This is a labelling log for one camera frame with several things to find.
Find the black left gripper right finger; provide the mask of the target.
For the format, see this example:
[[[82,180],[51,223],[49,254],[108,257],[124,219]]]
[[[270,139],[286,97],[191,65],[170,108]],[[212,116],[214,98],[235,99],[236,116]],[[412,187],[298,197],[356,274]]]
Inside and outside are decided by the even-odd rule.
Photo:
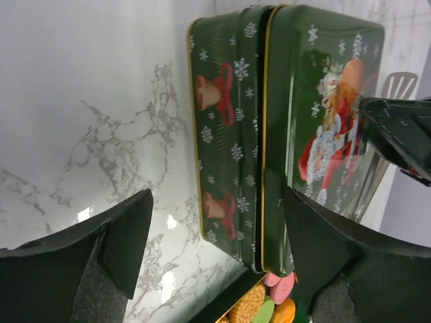
[[[429,322],[430,248],[338,215],[291,187],[284,215],[313,322]]]

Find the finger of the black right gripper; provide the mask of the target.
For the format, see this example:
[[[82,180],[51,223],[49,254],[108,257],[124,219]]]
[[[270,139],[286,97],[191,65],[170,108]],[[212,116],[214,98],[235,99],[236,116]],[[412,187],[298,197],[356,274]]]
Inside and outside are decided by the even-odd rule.
[[[360,116],[378,154],[405,175],[430,186],[430,99],[366,98]]]

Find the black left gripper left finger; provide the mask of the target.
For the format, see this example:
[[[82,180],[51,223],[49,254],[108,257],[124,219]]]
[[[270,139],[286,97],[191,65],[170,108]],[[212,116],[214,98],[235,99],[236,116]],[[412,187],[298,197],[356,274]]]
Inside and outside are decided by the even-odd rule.
[[[2,322],[122,322],[154,199],[141,190],[67,229],[1,249]]]

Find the metal serving tongs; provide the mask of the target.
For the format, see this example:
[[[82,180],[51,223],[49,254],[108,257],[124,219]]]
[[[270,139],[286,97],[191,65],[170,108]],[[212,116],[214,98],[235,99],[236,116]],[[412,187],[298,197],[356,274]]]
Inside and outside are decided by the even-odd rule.
[[[415,73],[407,71],[394,72],[386,78],[380,96],[386,99],[408,100],[416,88],[417,82],[418,75]],[[360,186],[356,206],[351,207],[354,212],[348,216],[349,219],[358,223],[363,220],[366,210],[389,167],[389,162],[380,157],[371,144],[368,143],[361,166],[365,171],[362,175],[363,183]]]

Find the gold tin lid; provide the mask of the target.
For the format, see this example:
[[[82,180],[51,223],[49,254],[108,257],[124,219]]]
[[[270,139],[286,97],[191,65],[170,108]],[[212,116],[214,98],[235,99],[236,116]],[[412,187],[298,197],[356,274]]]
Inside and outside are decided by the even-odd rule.
[[[376,92],[384,28],[309,5],[280,5],[265,35],[262,265],[294,270],[283,188],[322,206],[355,211],[374,156],[359,115]]]

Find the green christmas cookie tin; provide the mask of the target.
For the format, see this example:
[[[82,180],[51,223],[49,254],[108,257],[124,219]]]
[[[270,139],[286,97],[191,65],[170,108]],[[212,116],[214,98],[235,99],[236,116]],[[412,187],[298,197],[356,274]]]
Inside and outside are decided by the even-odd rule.
[[[188,31],[203,238],[260,273],[263,59],[270,5],[203,17]]]

